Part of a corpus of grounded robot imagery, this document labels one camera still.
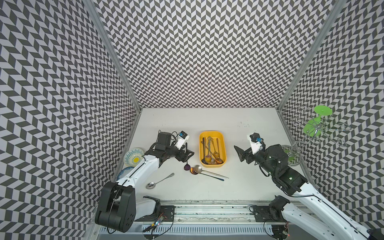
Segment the dark purple spoon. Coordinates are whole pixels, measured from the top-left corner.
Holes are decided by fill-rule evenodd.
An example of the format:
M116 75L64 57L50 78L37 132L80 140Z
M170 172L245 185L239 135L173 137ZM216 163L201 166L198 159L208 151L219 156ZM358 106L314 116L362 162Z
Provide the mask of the dark purple spoon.
M191 169L191 166L188 163L186 163L184 166L184 170L189 171L190 169Z

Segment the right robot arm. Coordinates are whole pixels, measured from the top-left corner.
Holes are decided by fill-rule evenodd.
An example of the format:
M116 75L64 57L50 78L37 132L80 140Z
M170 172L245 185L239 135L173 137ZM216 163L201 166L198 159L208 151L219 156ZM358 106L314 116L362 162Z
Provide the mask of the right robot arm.
M309 181L288 165L281 145L265 151L235 147L241 162L256 163L285 194L274 200L282 218L318 240L382 240L380 229L368 229L326 199Z

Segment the rose gold long spoon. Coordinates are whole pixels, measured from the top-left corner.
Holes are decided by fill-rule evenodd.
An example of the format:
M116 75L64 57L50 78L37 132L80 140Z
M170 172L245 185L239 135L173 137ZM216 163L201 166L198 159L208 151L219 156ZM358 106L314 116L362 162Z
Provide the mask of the rose gold long spoon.
M218 153L217 153L217 157L216 157L216 162L217 162L217 164L219 164L219 165L221 165L221 164L223 164L223 160L221 159L221 154L220 154L220 144L219 144L219 139L217 138L217 145L218 145Z

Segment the yellow plastic storage box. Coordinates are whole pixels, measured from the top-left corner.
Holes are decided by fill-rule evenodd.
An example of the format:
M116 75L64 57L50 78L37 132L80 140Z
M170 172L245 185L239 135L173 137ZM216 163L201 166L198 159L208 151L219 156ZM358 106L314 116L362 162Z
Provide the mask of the yellow plastic storage box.
M217 140L217 138L219 139L221 159L224 161L223 164L219 165L216 162L215 164L207 164L207 165L205 165L205 164L202 163L202 159L203 159L202 138L205 138L205 145L206 145L206 139L208 137L213 138L215 140ZM220 167L223 167L224 164L227 161L226 146L225 146L225 140L224 140L223 134L221 132L218 132L218 131L205 131L205 132L200 133L199 141L200 141L200 145L199 145L199 159L200 159L200 162L203 164L203 166L204 167L208 167L208 168L220 168ZM208 155L208 150L207 149L205 149L205 153L206 153L206 157L207 157L207 155Z

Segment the blue handled spoon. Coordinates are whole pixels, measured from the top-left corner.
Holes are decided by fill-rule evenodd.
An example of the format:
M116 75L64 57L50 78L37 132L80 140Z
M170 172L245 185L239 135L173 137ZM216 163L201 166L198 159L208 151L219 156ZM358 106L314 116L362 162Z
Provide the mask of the blue handled spoon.
M202 171L199 171L199 169L196 169L196 168L190 168L190 172L193 175L204 175L204 176L207 176L207 177L211 177L211 178L217 179L217 180L222 181L222 182L225 181L222 178L218 178L218 177L214 177L214 176L210 176L210 175L204 174Z

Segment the black handled spoon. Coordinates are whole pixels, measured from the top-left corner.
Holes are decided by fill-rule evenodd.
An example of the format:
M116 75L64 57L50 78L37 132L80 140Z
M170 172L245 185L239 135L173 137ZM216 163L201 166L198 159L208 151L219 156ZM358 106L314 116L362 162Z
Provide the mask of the black handled spoon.
M203 159L202 159L202 163L207 165L207 161L206 161L206 153L205 153L205 149L206 149L206 145L205 145L205 138L202 138L202 145L203 145Z

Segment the ornate silver spoon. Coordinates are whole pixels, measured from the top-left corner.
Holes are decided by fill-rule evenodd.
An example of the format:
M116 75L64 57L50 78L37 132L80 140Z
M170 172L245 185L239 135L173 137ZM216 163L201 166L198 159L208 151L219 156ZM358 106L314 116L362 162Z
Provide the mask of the ornate silver spoon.
M211 144L210 143L209 143L209 152L210 152L210 155L211 155L211 164L215 164L216 163L216 159L215 159L214 154L211 151Z

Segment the aluminium front rail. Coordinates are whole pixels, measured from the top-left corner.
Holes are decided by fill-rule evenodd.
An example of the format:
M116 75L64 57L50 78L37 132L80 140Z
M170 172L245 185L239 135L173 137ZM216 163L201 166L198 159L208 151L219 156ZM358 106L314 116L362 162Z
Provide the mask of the aluminium front rail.
M269 205L263 204L261 206L276 208L278 205L272 201ZM181 206L176 206L174 218L180 218L181 220L206 220L214 223L220 221L240 221L251 216L254 216L251 211L251 206L239 207L228 203L183 203Z

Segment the gold bowl spoon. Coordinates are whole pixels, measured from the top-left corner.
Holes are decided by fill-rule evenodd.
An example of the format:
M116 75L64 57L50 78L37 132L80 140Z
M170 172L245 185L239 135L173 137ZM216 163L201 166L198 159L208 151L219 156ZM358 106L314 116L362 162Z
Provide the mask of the gold bowl spoon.
M211 152L211 138L210 137L208 137L206 139L206 149L208 150L208 155L206 157L206 162L208 164L213 164L214 163L214 156L213 156L213 154Z

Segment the gold spoon ornate handle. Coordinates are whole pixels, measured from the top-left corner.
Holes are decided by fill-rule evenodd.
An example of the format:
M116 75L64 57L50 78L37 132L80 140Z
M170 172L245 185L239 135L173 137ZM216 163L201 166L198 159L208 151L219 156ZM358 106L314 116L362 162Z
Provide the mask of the gold spoon ornate handle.
M217 151L218 151L218 146L216 145L217 144L217 141L215 140L215 139L213 139L213 138L210 138L210 144L211 144L211 148L213 148L213 154L214 154L214 156L215 156L215 159L216 159L216 157L218 156L217 155Z

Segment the aluminium corner post left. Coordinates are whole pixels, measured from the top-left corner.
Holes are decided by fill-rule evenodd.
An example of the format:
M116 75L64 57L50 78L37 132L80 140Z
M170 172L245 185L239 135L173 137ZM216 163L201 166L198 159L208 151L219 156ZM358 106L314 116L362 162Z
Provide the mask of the aluminium corner post left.
M104 27L104 24L103 24L102 20L100 19L100 16L99 16L99 13L97 12L94 1L85 0L85 1L83 1L83 3L84 3L85 8L87 9L87 11L90 15L90 19L92 20L92 22L95 26L95 29L99 33L101 41L103 42L103 44L106 48L106 51L109 54L110 59L114 65L114 67L116 68L116 71L117 71L119 77L121 78L121 80L122 80L122 82L123 82L123 84L127 90L127 93L129 95L130 99L132 100L134 107L136 108L136 110L138 110L140 112L142 110L142 108L140 107L140 105L137 101L135 93L134 93L133 89L131 88L130 81L129 81L125 71L123 70L123 66L121 65L121 62L118 59L118 55L115 51L115 48L113 47L112 42L111 42L111 40L107 34L107 31Z

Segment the aluminium corner post right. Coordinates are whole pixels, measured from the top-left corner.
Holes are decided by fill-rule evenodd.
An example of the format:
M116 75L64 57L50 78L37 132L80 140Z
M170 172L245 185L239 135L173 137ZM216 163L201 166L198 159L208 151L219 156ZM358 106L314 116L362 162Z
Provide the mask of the aluminium corner post right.
M346 0L339 0L335 1L335 4L333 5L329 15L327 16L324 24L322 25L321 29L319 30L319 33L317 34L313 44L311 45L308 53L304 57L303 62L301 63L298 71L295 73L286 93L284 94L281 102L279 103L277 107L277 111L280 113L286 103L288 102L289 98L295 91L297 85L299 84L301 78L303 77L304 73L306 72L307 68L311 64L312 60L316 56L317 51L321 48L321 45L328 35L328 32L332 28L334 22L337 20L337 17L341 13L343 7L347 3Z

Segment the plain silver spoon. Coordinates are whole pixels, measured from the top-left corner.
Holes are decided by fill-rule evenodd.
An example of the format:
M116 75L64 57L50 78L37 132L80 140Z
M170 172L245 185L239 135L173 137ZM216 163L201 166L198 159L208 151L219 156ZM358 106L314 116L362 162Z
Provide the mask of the plain silver spoon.
M163 181L165 181L165 180L167 180L169 178L172 178L174 175L175 175L175 173L171 173L170 175L168 175L167 177L165 177L164 179L162 179L162 180L160 180L160 181L158 181L156 183L155 182L148 183L146 185L146 189L147 190L152 190L152 189L154 189L156 187L157 184L159 184L159 183L161 183L161 182L163 182Z

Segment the silver long handled spoon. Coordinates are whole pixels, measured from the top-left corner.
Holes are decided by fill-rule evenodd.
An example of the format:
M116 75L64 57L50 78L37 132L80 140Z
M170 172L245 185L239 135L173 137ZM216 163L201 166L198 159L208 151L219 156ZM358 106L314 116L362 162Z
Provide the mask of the silver long handled spoon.
M213 172L210 172L210 171L203 170L202 166L200 166L200 165L195 165L195 166L193 167L193 169L194 169L198 174L209 173L209 174L212 174L212 175L215 175L215 176L218 176L218 177L222 177L222 178L226 178L226 179L228 179L228 177L226 177L226 176L223 176L223 175L220 175L220 174L217 174L217 173L213 173Z

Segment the blue patterned bowl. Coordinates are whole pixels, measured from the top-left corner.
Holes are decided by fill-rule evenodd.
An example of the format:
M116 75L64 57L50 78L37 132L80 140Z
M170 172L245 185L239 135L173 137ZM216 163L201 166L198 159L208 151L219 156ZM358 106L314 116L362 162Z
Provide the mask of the blue patterned bowl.
M126 168L123 168L120 172L119 172L119 174L118 174L118 176L117 176L117 180L120 180L120 179L122 179L123 177L125 177L127 174L129 174L130 173L130 171L131 170L133 170L134 169L134 167L126 167Z

